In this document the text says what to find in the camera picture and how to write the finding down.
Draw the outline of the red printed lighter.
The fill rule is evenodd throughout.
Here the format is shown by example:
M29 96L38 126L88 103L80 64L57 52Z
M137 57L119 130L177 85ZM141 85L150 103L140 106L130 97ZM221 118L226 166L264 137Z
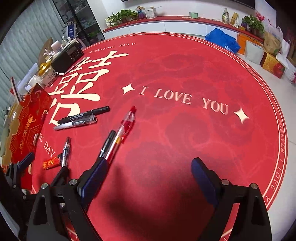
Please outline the red printed lighter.
M48 170L48 169L58 167L60 165L61 165L61 155L58 154L57 156L51 159L48 159L47 161L44 161L42 167L44 170Z

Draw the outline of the clear black gel pen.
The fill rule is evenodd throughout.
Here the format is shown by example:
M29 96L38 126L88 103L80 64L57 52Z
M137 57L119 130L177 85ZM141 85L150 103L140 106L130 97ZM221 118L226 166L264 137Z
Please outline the clear black gel pen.
M71 140L70 137L67 137L65 145L63 147L62 158L61 158L61 166L62 167L67 166L67 162L68 162L69 155L70 155L70 147L71 147L70 140Z

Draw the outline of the dark clear mechanical pen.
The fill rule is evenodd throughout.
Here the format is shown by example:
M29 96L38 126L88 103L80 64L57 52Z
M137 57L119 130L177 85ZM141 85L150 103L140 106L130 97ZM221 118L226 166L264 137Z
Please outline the dark clear mechanical pen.
M109 150L109 147L111 146L112 144L112 141L114 139L116 135L116 131L115 130L111 130L108 137L106 138L101 150L100 150L100 153L99 153L99 156L98 158L101 158L101 157L105 157L108 150Z

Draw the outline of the silver grey marker pen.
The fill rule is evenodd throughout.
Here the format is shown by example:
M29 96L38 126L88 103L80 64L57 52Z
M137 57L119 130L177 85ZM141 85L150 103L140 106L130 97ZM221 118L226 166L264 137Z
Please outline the silver grey marker pen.
M59 131L59 130L64 130L64 129L68 129L68 128L75 128L78 126L86 126L86 125L90 125L93 123L97 122L97 118L94 115L88 116L86 118L83 118L81 120L74 120L68 123L64 123L61 125L58 125L56 127L54 127L55 131Z

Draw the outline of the black marker pen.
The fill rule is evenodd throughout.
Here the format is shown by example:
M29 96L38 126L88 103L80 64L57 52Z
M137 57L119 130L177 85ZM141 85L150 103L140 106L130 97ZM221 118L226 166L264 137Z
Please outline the black marker pen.
M79 114L76 114L76 115L73 115L73 116L67 116L67 117L64 117L60 120L58 120L58 124L61 125L61 124L64 124L64 123L69 123L71 121L75 121L75 120L80 120L81 118L83 117L87 117L87 116L90 116L90 115L100 115L100 114L103 114L103 113L106 113L106 112L109 112L110 111L110 107L109 106L104 106L104 107L101 107L101 108L96 108L96 109L92 109L92 110L89 110L89 111L86 111L86 112L83 112L83 113L79 113Z

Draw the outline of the red cap gel pen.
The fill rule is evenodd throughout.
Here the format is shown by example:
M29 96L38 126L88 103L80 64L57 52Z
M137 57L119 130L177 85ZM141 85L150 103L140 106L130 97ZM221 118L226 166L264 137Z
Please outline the red cap gel pen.
M112 159L114 158L120 144L123 142L125 137L128 135L128 133L132 129L133 124L135 122L135 112L136 112L136 107L132 106L129 112L127 113L127 115L122 119L119 129L117 130L115 137L111 142L111 145L105 156L105 159L109 164L112 162Z

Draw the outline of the red cardboard tray box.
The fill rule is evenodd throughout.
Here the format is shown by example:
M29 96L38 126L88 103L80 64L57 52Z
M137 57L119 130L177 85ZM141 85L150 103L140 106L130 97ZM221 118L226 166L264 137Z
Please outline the red cardboard tray box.
M52 97L35 84L16 105L16 117L9 124L9 135L5 143L2 167L22 161L29 153L35 153L41 145L41 130L47 112L53 102Z

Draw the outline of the smartphone on stand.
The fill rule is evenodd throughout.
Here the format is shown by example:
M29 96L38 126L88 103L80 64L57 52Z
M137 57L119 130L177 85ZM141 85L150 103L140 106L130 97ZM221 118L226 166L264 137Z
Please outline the smartphone on stand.
M19 104L21 102L21 97L20 97L20 94L18 92L18 88L16 87L15 80L14 80L13 77L11 77L10 81L11 81L11 88L12 88L12 91L13 91L13 95L16 98L16 102Z

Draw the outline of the gold lid glass jar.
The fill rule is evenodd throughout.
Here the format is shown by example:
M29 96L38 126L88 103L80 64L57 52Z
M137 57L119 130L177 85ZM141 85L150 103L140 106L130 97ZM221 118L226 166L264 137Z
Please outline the gold lid glass jar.
M46 86L51 86L57 79L57 74L53 70L51 63L42 63L38 72L39 77Z

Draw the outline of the round red wedding mat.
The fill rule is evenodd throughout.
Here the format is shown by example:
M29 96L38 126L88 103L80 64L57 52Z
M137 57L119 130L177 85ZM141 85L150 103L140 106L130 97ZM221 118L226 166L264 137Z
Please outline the round red wedding mat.
M82 63L47 88L53 98L32 165L32 191L58 168L42 165L71 138L78 178L111 130L136 107L88 215L103 240L196 240L213 207L191 174L199 157L234 185L256 183L270 208L287 166L287 128L263 77L236 55L199 38L140 33L84 51ZM58 120L109 106L97 122L55 131Z

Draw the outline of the black portable radio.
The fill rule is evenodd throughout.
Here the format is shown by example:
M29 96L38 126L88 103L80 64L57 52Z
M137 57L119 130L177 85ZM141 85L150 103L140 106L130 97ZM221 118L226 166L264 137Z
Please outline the black portable radio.
M65 74L83 55L79 44L69 46L51 62L51 67L57 74Z

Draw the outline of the red fruit gift box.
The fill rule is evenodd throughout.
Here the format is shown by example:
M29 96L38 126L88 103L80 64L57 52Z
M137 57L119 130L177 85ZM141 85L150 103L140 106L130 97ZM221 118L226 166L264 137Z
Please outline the red fruit gift box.
M285 66L283 66L275 56L267 52L264 52L262 60L260 61L260 66L277 78L281 78L285 71Z

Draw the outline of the green potted plants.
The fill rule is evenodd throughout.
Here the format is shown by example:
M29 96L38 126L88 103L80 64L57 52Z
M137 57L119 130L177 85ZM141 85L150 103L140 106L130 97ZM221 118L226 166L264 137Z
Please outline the green potted plants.
M138 12L132 11L131 9L122 9L116 14L109 16L106 21L111 24L111 26L127 23L138 19Z

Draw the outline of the blue plastic bag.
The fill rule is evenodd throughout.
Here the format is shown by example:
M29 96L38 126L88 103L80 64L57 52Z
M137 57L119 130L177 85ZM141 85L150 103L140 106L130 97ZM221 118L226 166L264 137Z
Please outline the blue plastic bag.
M205 40L212 42L232 53L237 53L241 47L236 39L222 30L215 28L205 36Z

